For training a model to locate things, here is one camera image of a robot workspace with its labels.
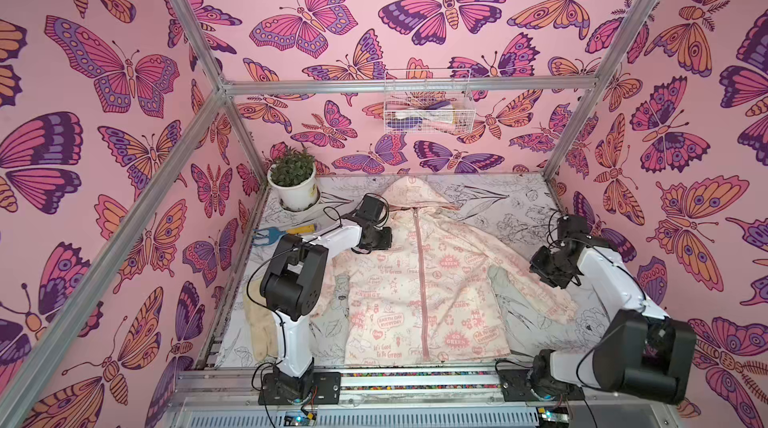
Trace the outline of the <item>pink printed hooded jacket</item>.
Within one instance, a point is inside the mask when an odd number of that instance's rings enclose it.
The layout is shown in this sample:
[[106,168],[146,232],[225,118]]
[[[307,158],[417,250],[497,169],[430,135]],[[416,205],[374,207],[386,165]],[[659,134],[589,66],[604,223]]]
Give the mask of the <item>pink printed hooded jacket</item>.
[[336,278],[348,278],[345,364],[402,366],[501,358],[509,351],[488,271],[500,268],[540,315],[571,322],[577,304],[541,283],[528,261],[496,237],[449,217],[454,205],[427,182],[406,177],[383,194],[392,246],[345,251],[329,261],[319,318],[332,305]]

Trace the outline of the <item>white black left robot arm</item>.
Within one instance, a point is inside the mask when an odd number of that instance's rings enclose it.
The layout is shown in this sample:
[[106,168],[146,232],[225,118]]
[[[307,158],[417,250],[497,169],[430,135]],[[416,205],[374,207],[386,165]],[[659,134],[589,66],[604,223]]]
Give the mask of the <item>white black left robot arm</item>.
[[333,217],[331,226],[306,236],[286,234],[277,242],[259,293],[276,325],[277,361],[272,379],[284,398],[304,400],[315,389],[309,316],[320,299],[328,263],[346,252],[370,254],[390,249],[389,213],[384,198],[367,194],[351,212]]

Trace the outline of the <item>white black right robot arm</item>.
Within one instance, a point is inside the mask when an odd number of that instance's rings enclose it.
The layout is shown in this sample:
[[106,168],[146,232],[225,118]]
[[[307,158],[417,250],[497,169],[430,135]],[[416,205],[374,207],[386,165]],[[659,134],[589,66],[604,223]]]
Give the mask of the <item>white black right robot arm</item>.
[[585,218],[560,217],[556,233],[531,259],[531,272],[552,288],[588,282],[609,325],[582,352],[541,351],[528,375],[532,392],[551,399],[587,388],[668,405],[682,402],[697,341],[694,330],[650,298],[616,246],[592,235]]

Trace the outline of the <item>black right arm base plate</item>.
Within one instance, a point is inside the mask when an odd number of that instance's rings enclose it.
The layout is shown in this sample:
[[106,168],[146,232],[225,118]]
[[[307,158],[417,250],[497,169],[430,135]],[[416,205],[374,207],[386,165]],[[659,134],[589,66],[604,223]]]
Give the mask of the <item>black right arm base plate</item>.
[[497,371],[497,376],[505,402],[557,403],[585,399],[579,386],[557,381],[549,376],[537,377],[529,370],[502,368]]

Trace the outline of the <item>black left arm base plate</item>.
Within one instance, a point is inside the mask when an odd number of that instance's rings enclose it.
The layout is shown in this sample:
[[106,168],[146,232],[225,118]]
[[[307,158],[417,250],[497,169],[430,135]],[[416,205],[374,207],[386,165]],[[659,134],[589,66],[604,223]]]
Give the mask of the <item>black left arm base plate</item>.
[[263,376],[259,405],[337,405],[341,393],[340,372],[311,372],[300,378],[277,371]]

